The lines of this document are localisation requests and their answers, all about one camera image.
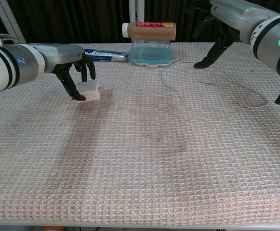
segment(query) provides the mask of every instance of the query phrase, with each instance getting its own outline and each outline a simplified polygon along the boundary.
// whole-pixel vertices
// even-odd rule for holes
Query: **bottle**
[[[123,23],[122,35],[124,38],[136,40],[175,40],[175,23]]]

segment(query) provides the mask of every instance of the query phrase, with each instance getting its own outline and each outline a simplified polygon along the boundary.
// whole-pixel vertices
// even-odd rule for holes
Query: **table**
[[[180,61],[200,60],[211,46],[172,44]],[[228,86],[200,83],[235,87],[233,77],[190,64],[165,71],[179,91],[167,96],[112,89],[78,103],[52,74],[0,92],[0,224],[280,228],[280,77],[243,44],[218,64],[271,104],[245,108]],[[162,68],[95,66],[100,86],[171,92]],[[235,89],[249,104],[263,101]]]

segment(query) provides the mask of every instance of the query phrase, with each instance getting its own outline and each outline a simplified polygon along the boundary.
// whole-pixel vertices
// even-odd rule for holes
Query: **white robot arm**
[[[69,74],[74,65],[87,81],[89,68],[95,79],[95,67],[84,49],[69,44],[15,44],[3,45],[0,39],[0,91],[28,83],[42,77],[43,73],[54,73],[67,93],[77,101],[86,100],[81,95]]]
[[[251,53],[280,75],[280,14],[245,0],[196,0],[187,12],[200,10],[194,37],[204,24],[216,19],[221,37],[197,69],[212,65],[234,42],[250,45]]]

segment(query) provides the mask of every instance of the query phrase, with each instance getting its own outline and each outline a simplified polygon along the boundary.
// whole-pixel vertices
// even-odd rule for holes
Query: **bottle label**
[[[140,23],[136,23],[135,26],[147,26],[147,27],[173,27],[173,23],[140,22]]]

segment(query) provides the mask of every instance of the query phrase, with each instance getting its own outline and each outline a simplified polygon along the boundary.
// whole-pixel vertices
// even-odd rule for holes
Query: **white cable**
[[[8,34],[0,34],[0,37],[4,41],[17,41],[18,43],[22,43],[21,41],[17,40],[16,38],[14,38]]]
[[[134,92],[134,93],[138,93],[138,94],[143,94],[143,95],[149,95],[149,96],[167,96],[167,95],[173,95],[175,94],[174,92],[172,93],[166,93],[166,94],[151,94],[151,93],[146,93],[146,92],[142,92],[142,91],[136,91],[136,90],[132,90],[132,89],[129,89],[129,88],[121,88],[121,87],[99,87],[98,88],[98,91],[104,91],[104,90],[112,90],[112,89],[122,89],[122,90],[128,90],[128,91],[131,91],[131,92]]]
[[[162,83],[163,83],[164,86],[166,86],[167,88],[169,88],[169,89],[171,89],[171,90],[173,90],[173,91],[175,91],[175,92],[178,92],[177,89],[172,88],[172,87],[170,87],[169,85],[167,85],[167,84],[165,83],[165,81],[164,81],[164,71],[165,71],[166,69],[168,69],[168,68],[170,68],[170,67],[172,67],[172,66],[178,65],[178,64],[185,64],[185,63],[192,63],[192,64],[195,64],[195,63],[198,63],[198,62],[199,62],[199,61],[181,61],[181,62],[177,62],[177,63],[174,63],[174,64],[172,64],[172,65],[170,65],[170,66],[165,67],[165,68],[162,70],[162,73],[161,73]],[[239,86],[241,86],[242,88],[247,89],[247,90],[250,90],[250,91],[252,91],[252,92],[258,94],[259,96],[261,96],[261,97],[266,101],[266,103],[263,104],[263,105],[261,105],[261,106],[249,106],[249,105],[247,105],[246,103],[244,103],[244,101],[238,96],[238,94],[236,93],[236,91],[235,91],[234,89],[232,89],[231,86],[228,85],[228,84],[218,84],[218,83],[214,83],[214,82],[210,82],[210,81],[205,81],[205,80],[201,81],[201,83],[212,84],[212,85],[217,85],[217,86],[227,86],[227,87],[229,87],[230,90],[233,92],[235,98],[236,98],[242,105],[244,105],[244,106],[247,107],[247,108],[259,109],[259,108],[263,108],[263,107],[266,107],[266,106],[269,105],[269,100],[268,100],[264,95],[262,95],[261,93],[257,92],[256,90],[254,90],[254,89],[252,89],[252,88],[249,88],[249,87],[244,86],[244,85],[240,82],[240,80],[239,80],[238,78],[236,78],[233,74],[231,74],[225,67],[223,67],[223,66],[221,66],[221,65],[217,65],[217,64],[215,64],[214,66],[217,67],[217,69],[224,71],[225,74],[227,74],[227,75],[233,77],[233,78],[238,82]]]

